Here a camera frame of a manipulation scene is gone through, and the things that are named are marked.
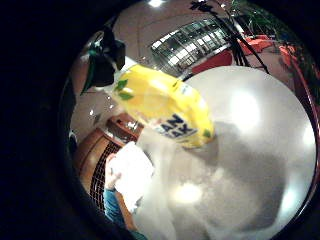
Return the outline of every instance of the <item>yellow bottle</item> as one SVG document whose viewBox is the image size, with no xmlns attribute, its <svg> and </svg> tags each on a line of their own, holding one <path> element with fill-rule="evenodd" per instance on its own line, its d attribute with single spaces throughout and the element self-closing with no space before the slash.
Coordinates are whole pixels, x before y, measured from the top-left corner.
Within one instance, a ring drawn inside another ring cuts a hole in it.
<svg viewBox="0 0 320 240">
<path fill-rule="evenodd" d="M 105 90 L 129 115 L 183 147 L 201 147 L 214 136 L 206 102 L 180 79 L 126 57 L 110 87 Z"/>
</svg>

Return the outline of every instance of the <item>person's arm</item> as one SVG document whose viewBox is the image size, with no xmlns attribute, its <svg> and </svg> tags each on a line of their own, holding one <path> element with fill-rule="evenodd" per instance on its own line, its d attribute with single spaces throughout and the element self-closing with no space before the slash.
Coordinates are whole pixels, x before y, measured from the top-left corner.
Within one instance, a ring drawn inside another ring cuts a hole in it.
<svg viewBox="0 0 320 240">
<path fill-rule="evenodd" d="M 125 228 L 123 216 L 115 193 L 115 183 L 120 178 L 120 175 L 113 174 L 109 167 L 109 162 L 115 158 L 115 156 L 116 155 L 112 153 L 106 159 L 103 204 L 105 208 L 105 215 L 108 219 L 118 226 Z"/>
<path fill-rule="evenodd" d="M 125 228 L 124 219 L 119 207 L 115 190 L 104 189 L 103 192 L 104 212 L 107 218 L 119 227 Z"/>
</svg>

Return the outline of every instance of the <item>white table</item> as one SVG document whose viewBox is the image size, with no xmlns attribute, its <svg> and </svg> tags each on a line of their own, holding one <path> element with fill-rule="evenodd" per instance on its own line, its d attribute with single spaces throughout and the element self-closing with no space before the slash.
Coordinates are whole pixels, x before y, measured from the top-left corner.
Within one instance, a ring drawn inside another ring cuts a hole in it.
<svg viewBox="0 0 320 240">
<path fill-rule="evenodd" d="M 302 105 L 274 77 L 229 66 L 187 81 L 212 111 L 216 138 L 185 150 L 145 128 L 137 142 L 155 166 L 134 214 L 149 239 L 269 239 L 301 208 L 316 148 Z"/>
</svg>

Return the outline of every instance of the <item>person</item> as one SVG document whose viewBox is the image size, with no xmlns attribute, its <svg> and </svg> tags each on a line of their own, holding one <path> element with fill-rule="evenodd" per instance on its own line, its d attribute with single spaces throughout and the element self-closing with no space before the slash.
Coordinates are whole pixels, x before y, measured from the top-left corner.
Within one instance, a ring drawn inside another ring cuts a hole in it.
<svg viewBox="0 0 320 240">
<path fill-rule="evenodd" d="M 110 168 L 110 162 L 116 157 L 116 154 L 111 153 L 106 159 L 105 166 L 105 184 L 104 184 L 104 192 L 103 192 L 103 203 L 105 208 L 106 217 L 112 221 L 114 224 L 121 228 L 125 228 L 130 231 L 131 235 L 134 239 L 137 240 L 147 240 L 147 238 L 139 233 L 136 227 L 133 225 L 131 227 L 126 226 L 125 219 L 123 217 L 121 207 L 119 205 L 117 199 L 117 191 L 115 189 L 115 184 L 118 179 L 121 178 L 120 173 L 113 173 Z"/>
</svg>

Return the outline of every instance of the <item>white paper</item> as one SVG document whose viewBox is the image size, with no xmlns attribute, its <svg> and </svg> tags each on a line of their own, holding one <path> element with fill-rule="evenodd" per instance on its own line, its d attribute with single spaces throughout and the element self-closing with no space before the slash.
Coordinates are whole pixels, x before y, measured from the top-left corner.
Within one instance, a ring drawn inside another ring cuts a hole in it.
<svg viewBox="0 0 320 240">
<path fill-rule="evenodd" d="M 151 181 L 154 167 L 134 142 L 129 142 L 119 150 L 111 160 L 110 167 L 113 173 L 121 173 L 115 188 L 122 194 L 128 210 L 133 212 Z"/>
</svg>

